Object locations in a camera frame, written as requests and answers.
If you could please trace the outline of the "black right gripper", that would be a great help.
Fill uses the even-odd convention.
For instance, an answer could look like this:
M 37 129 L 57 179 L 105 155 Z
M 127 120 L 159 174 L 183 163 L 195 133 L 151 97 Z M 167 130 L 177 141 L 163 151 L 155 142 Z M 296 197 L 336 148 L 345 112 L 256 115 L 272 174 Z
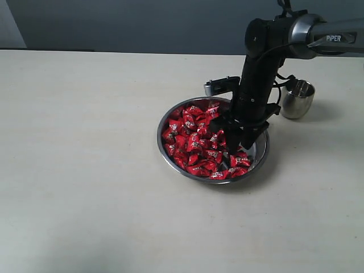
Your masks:
M 267 101 L 281 64 L 282 58 L 278 55 L 246 56 L 230 109 L 209 125 L 213 132 L 226 131 L 226 149 L 230 155 L 242 148 L 250 149 L 265 132 L 260 128 L 268 119 Z

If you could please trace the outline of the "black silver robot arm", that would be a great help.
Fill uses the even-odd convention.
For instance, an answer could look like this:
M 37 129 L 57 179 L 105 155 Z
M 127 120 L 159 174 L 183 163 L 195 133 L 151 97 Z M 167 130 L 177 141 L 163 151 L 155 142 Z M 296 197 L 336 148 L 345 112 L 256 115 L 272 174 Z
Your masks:
M 283 12 L 274 20 L 252 20 L 245 33 L 245 47 L 241 76 L 204 85 L 208 96 L 233 95 L 228 110 L 209 125 L 212 132 L 224 131 L 231 154 L 239 146 L 249 149 L 268 128 L 267 120 L 280 113 L 279 104 L 268 103 L 268 99 L 285 59 L 363 53 L 363 19 L 326 22 L 306 10 L 291 11 L 290 16 Z

